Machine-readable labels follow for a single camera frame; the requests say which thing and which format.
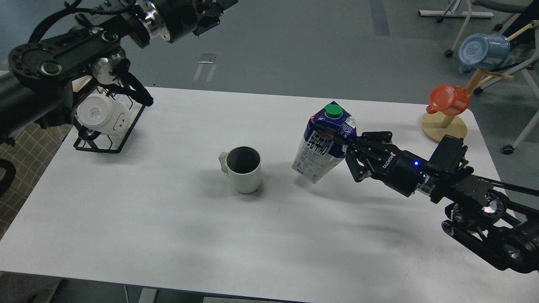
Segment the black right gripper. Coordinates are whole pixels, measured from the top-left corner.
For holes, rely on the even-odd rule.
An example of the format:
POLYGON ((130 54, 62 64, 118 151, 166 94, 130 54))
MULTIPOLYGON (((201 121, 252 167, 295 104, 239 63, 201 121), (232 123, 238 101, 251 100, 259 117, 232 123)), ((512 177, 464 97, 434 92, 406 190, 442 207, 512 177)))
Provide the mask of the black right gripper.
POLYGON ((392 144, 392 132, 363 132, 354 138, 354 118, 336 122, 312 118, 311 123, 311 146, 320 142, 329 146, 335 139, 344 145, 345 161, 357 183, 370 177, 409 197, 427 179, 426 160, 392 144))

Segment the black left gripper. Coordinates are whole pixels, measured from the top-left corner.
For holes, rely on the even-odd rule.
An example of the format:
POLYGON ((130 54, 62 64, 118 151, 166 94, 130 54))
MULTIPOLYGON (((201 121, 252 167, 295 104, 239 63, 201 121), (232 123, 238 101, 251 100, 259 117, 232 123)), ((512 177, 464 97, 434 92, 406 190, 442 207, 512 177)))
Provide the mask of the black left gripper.
POLYGON ((192 33, 195 36, 217 27, 224 11, 238 0, 154 0, 154 36, 173 43, 192 33))

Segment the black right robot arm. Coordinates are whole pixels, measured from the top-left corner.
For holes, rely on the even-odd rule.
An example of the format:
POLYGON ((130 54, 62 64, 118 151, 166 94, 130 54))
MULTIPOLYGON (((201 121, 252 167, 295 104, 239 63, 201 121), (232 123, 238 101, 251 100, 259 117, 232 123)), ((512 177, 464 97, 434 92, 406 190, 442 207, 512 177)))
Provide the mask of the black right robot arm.
POLYGON ((421 192, 445 207, 443 231, 497 270, 538 270, 538 211, 511 201, 501 189, 538 196, 538 191, 474 175, 463 138, 443 136, 429 160, 391 144, 391 132, 344 138, 326 126, 315 130, 344 148, 354 181, 379 180, 406 197, 421 192))

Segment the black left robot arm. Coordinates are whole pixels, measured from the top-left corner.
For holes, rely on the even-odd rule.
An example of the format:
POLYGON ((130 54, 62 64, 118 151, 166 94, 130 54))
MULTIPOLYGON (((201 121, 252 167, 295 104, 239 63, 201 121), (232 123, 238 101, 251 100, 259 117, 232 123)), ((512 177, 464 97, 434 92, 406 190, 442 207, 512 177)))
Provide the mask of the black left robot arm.
POLYGON ((149 107, 154 99, 131 74, 120 46, 131 37, 144 48, 154 37, 173 43, 218 26, 236 0, 106 0, 82 8, 75 0, 40 22, 29 40, 8 54, 1 76, 1 142, 36 123, 73 124, 75 108, 98 86, 149 107))

